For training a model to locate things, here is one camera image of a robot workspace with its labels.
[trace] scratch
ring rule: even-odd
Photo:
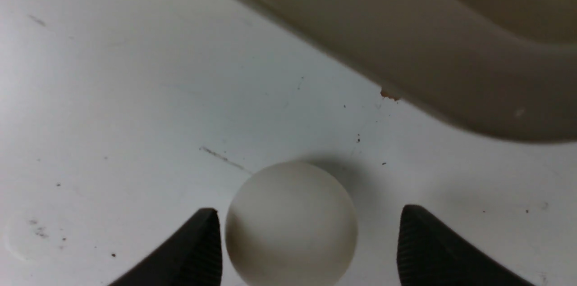
[[[549,284],[547,273],[540,273],[539,276],[541,277],[541,286],[547,286]]]
[[[252,172],[247,170],[245,167],[241,166],[238,163],[234,163],[234,162],[230,161],[227,157],[224,157],[224,156],[214,152],[213,150],[210,150],[206,146],[203,146],[202,148],[200,148],[200,151],[205,151],[206,153],[214,156],[215,158],[220,159],[221,161],[228,163],[229,165],[232,165],[233,167],[237,167],[238,169],[243,170],[245,173],[249,173],[252,175]]]
[[[301,84],[303,81],[305,81],[305,77],[301,77],[301,81],[298,83],[297,90],[301,89]]]
[[[42,27],[46,27],[46,23],[45,23],[42,19],[39,19],[38,17],[33,16],[33,15],[28,15],[28,17],[29,17],[32,21],[34,21],[35,23],[37,23],[38,25],[41,25]]]

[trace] white surface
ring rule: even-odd
[[[234,0],[0,0],[0,132],[2,286],[107,284],[292,159],[357,208],[340,286],[398,285],[406,203],[538,285],[577,284],[575,145],[487,140],[384,100]]]
[[[255,173],[226,216],[229,258],[249,286],[333,286],[353,259],[357,236],[346,190],[303,162]]]

